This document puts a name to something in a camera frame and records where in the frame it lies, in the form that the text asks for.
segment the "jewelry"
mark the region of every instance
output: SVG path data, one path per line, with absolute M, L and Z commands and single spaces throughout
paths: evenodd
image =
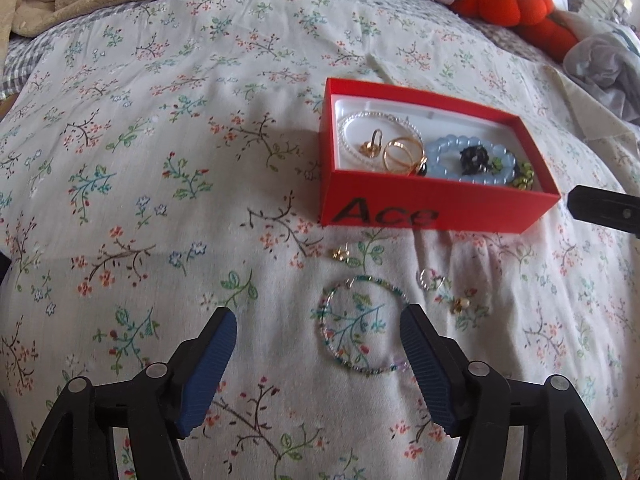
M 483 146 L 487 153 L 493 157 L 497 157 L 502 165 L 500 171 L 496 175 L 486 173 L 481 174 L 462 174 L 458 175 L 449 171 L 440 164 L 440 155 L 450 150 L 460 150 L 461 155 L 465 154 L 465 150 L 475 146 Z M 473 184 L 485 184 L 488 186 L 506 186 L 515 178 L 516 158 L 513 153 L 509 152 L 501 144 L 493 144 L 487 140 L 481 140 L 478 137 L 467 137 L 448 135 L 438 140 L 430 142 L 425 147 L 427 159 L 427 176 L 433 178 L 445 178 L 447 180 L 457 180 L 459 182 L 471 182 Z
M 344 249 L 342 247 L 338 247 L 337 249 L 335 249 L 331 253 L 331 257 L 334 260 L 338 260 L 339 262 L 343 262 L 344 260 L 346 260 L 350 256 L 348 247 L 349 247 L 348 244 L 345 244 Z
M 427 271 L 427 269 L 423 269 L 423 270 L 418 270 L 416 272 L 416 280 L 418 280 L 418 285 L 420 285 L 420 288 L 422 290 L 438 290 L 440 288 L 440 286 L 444 283 L 444 276 L 436 276 L 438 279 L 438 284 L 437 285 L 427 285 L 427 283 L 424 281 L 424 273 Z
M 378 143 L 376 144 L 376 137 L 380 134 L 380 138 L 378 139 Z M 369 158 L 376 158 L 380 154 L 380 150 L 382 149 L 382 130 L 375 129 L 373 130 L 373 136 L 369 142 L 363 142 L 360 146 L 360 153 Z
M 471 302 L 468 300 L 468 298 L 456 298 L 456 300 L 453 302 L 453 313 L 461 314 L 463 310 L 469 308 L 470 304 Z
M 418 149 L 420 150 L 420 160 L 418 162 L 414 161 L 414 155 L 412 154 L 411 150 L 409 150 L 409 148 L 405 145 L 405 142 L 408 142 L 410 144 L 413 144 L 414 146 L 417 146 Z M 405 152 L 409 156 L 409 160 L 411 162 L 407 164 L 402 160 L 399 160 L 398 158 L 394 157 L 390 153 L 390 148 L 400 148 L 403 152 Z M 391 160 L 397 166 L 400 166 L 401 171 L 392 170 L 391 168 L 389 168 L 387 159 Z M 424 147 L 422 146 L 422 143 L 420 142 L 420 140 L 414 139 L 413 137 L 398 137 L 397 139 L 389 141 L 385 146 L 385 150 L 382 153 L 382 163 L 385 167 L 385 170 L 388 173 L 407 174 L 407 175 L 416 174 L 418 176 L 424 176 L 427 168 L 427 157 L 424 155 Z
M 341 365 L 346 366 L 347 368 L 350 368 L 355 372 L 365 374 L 367 376 L 379 375 L 386 372 L 393 372 L 395 370 L 398 370 L 399 368 L 406 369 L 408 367 L 408 364 L 406 361 L 401 362 L 400 364 L 394 363 L 389 366 L 380 367 L 380 368 L 369 368 L 369 367 L 360 366 L 353 363 L 350 360 L 350 358 L 344 358 L 342 356 L 342 352 L 340 352 L 340 349 L 339 348 L 336 349 L 334 347 L 332 343 L 333 334 L 329 333 L 329 329 L 327 328 L 325 323 L 325 318 L 327 317 L 327 315 L 331 316 L 331 313 L 329 313 L 328 310 L 330 307 L 331 300 L 334 297 L 335 293 L 338 291 L 338 289 L 340 289 L 342 286 L 346 286 L 347 289 L 350 289 L 353 286 L 353 283 L 355 282 L 369 282 L 369 283 L 374 283 L 376 285 L 382 286 L 383 288 L 386 288 L 386 290 L 391 292 L 394 296 L 397 296 L 400 299 L 402 303 L 402 308 L 409 306 L 409 301 L 407 300 L 404 292 L 399 288 L 397 288 L 395 285 L 392 285 L 391 283 L 389 283 L 387 280 L 382 280 L 381 278 L 374 278 L 373 276 L 361 274 L 359 276 L 354 276 L 353 278 L 345 280 L 344 282 L 336 283 L 328 291 L 327 295 L 324 297 L 324 300 L 319 310 L 319 327 L 320 327 L 320 333 L 322 335 L 322 339 L 324 340 L 324 345 L 327 347 L 329 352 L 331 352 L 331 354 L 334 356 L 334 359 L 338 361 Z
M 515 178 L 511 181 L 511 185 L 517 189 L 531 191 L 533 187 L 533 166 L 530 162 L 516 162 L 514 169 Z
M 412 137 L 415 137 L 415 139 L 420 140 L 420 143 L 422 143 L 422 137 L 420 136 L 420 132 L 416 129 L 415 126 L 413 126 L 409 122 L 409 118 L 406 118 L 406 120 L 402 120 L 402 119 L 396 117 L 395 115 L 385 114 L 383 112 L 376 112 L 376 111 L 373 111 L 373 110 L 365 110 L 363 112 L 356 112 L 354 114 L 347 115 L 346 117 L 341 118 L 340 121 L 338 121 L 338 142 L 340 143 L 340 148 L 343 149 L 349 155 L 351 155 L 351 158 L 354 158 L 354 160 L 357 160 L 359 163 L 363 164 L 364 166 L 367 166 L 368 168 L 371 168 L 374 171 L 379 171 L 380 170 L 379 165 L 374 164 L 370 160 L 371 158 L 369 156 L 365 156 L 365 155 L 357 152 L 356 150 L 354 150 L 353 147 L 347 141 L 347 137 L 346 137 L 347 126 L 349 126 L 349 124 L 351 124 L 356 119 L 361 119 L 361 118 L 366 118 L 366 117 L 382 119 L 382 120 L 388 121 L 388 122 L 390 122 L 392 124 L 396 124 L 396 125 L 400 126 L 401 128 L 404 128 L 405 130 L 407 130 L 407 132 Z

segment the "orange plush toy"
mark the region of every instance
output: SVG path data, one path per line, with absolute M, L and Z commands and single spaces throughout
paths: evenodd
M 558 63 L 578 43 L 571 31 L 548 17 L 554 10 L 553 0 L 456 0 L 449 7 L 468 18 L 515 27 L 521 38 Z

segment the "beaded bracelet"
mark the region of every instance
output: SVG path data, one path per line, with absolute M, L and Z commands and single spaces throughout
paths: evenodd
M 473 146 L 483 146 L 490 157 L 500 160 L 500 171 L 498 174 L 475 174 L 458 175 L 449 171 L 440 164 L 440 155 L 450 150 L 465 150 Z M 467 137 L 448 135 L 438 140 L 430 142 L 425 147 L 427 155 L 427 176 L 433 178 L 445 178 L 447 180 L 457 180 L 459 182 L 471 182 L 473 184 L 485 184 L 489 186 L 506 186 L 515 177 L 516 158 L 501 144 L 493 144 L 478 137 Z
M 404 128 L 405 130 L 407 130 L 407 132 L 412 137 L 415 137 L 415 139 L 418 139 L 420 143 L 422 143 L 422 136 L 420 135 L 420 132 L 416 129 L 415 126 L 413 126 L 409 122 L 408 119 L 402 120 L 392 114 L 385 114 L 383 112 L 376 112 L 373 110 L 364 110 L 363 112 L 357 112 L 341 118 L 340 121 L 338 122 L 338 142 L 340 143 L 340 147 L 346 153 L 351 155 L 351 157 L 354 158 L 354 160 L 357 160 L 359 163 L 371 168 L 372 170 L 379 171 L 381 168 L 379 165 L 374 164 L 371 161 L 371 158 L 366 157 L 361 153 L 357 152 L 356 150 L 354 150 L 353 147 L 347 141 L 347 136 L 346 136 L 346 129 L 347 129 L 347 126 L 349 126 L 349 124 L 351 124 L 356 119 L 361 119 L 366 117 L 382 119 L 385 121 L 389 121 L 390 123 L 397 124 L 401 128 Z
M 397 288 L 395 285 L 392 285 L 387 280 L 382 280 L 381 278 L 374 278 L 373 276 L 361 274 L 359 276 L 354 276 L 353 278 L 345 280 L 344 282 L 339 282 L 328 291 L 327 295 L 324 297 L 324 301 L 322 302 L 322 305 L 320 306 L 320 310 L 319 310 L 319 327 L 320 327 L 320 333 L 322 335 L 322 339 L 324 340 L 324 345 L 327 347 L 328 351 L 331 352 L 331 354 L 334 356 L 334 359 L 338 361 L 341 365 L 346 366 L 347 368 L 350 368 L 355 372 L 365 374 L 367 376 L 379 375 L 385 372 L 393 372 L 395 370 L 398 370 L 399 368 L 403 370 L 407 369 L 408 364 L 406 361 L 401 362 L 400 364 L 391 364 L 387 367 L 380 367 L 380 368 L 369 368 L 369 367 L 360 366 L 353 363 L 351 360 L 343 358 L 340 352 L 338 352 L 339 349 L 336 349 L 334 347 L 332 343 L 333 335 L 329 334 L 329 329 L 326 326 L 325 318 L 328 314 L 329 315 L 331 314 L 330 312 L 328 312 L 328 310 L 330 308 L 331 300 L 334 297 L 335 293 L 338 291 L 338 289 L 341 288 L 342 286 L 346 286 L 346 288 L 351 288 L 353 286 L 353 283 L 355 282 L 375 283 L 376 285 L 386 288 L 386 290 L 391 292 L 394 296 L 397 296 L 402 303 L 402 308 L 405 308 L 409 305 L 409 301 L 407 300 L 402 290 Z

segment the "bed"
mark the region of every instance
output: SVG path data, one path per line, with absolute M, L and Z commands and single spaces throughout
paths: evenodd
M 432 423 L 411 371 L 367 378 L 322 345 L 323 290 L 372 274 L 423 304 L 470 358 L 510 378 L 570 378 L 623 478 L 638 477 L 633 237 L 573 221 L 563 201 L 523 235 L 318 224 L 329 76 L 519 115 L 563 197 L 577 184 L 640 194 L 623 124 L 551 65 L 506 52 L 433 2 L 161 0 L 121 11 L 52 34 L 0 123 L 13 261 L 0 289 L 0 388 L 24 456 L 69 378 L 129 379 L 225 305 L 238 344 L 182 444 L 192 478 L 446 478 L 456 441 Z M 333 260 L 345 244 L 356 257 Z M 422 270 L 436 292 L 416 280 Z M 368 300 L 345 297 L 345 309 L 385 306 L 347 350 L 401 359 L 399 309 L 359 292 Z M 456 316 L 459 297 L 471 306 Z M 513 431 L 505 479 L 517 478 L 519 439 Z M 125 433 L 116 445 L 121 478 L 135 478 Z

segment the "green beaded bracelet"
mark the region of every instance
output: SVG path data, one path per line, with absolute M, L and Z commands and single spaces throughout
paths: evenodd
M 380 367 L 380 368 L 370 368 L 370 367 L 360 366 L 352 362 L 350 359 L 345 359 L 344 357 L 342 357 L 340 352 L 338 352 L 338 349 L 334 347 L 332 343 L 333 336 L 329 334 L 329 330 L 325 323 L 325 319 L 327 315 L 331 314 L 329 312 L 330 302 L 339 288 L 341 288 L 342 286 L 346 286 L 346 288 L 351 288 L 353 286 L 353 283 L 355 282 L 369 282 L 369 283 L 374 283 L 375 285 L 382 286 L 383 288 L 386 288 L 386 290 L 391 292 L 394 296 L 400 299 L 402 303 L 402 308 L 405 308 L 409 305 L 409 301 L 407 300 L 402 290 L 397 288 L 395 285 L 389 283 L 387 280 L 382 280 L 381 278 L 374 278 L 373 276 L 361 274 L 359 276 L 354 276 L 353 278 L 345 280 L 344 282 L 339 282 L 327 292 L 319 310 L 319 327 L 320 327 L 320 333 L 322 335 L 322 339 L 324 340 L 324 345 L 326 346 L 328 351 L 331 353 L 331 355 L 334 357 L 334 359 L 338 361 L 341 365 L 346 366 L 347 368 L 354 370 L 355 372 L 365 374 L 366 376 L 379 375 L 385 372 L 393 372 L 398 369 L 406 370 L 408 368 L 408 364 L 406 361 L 403 361 L 399 364 L 391 364 L 387 367 Z

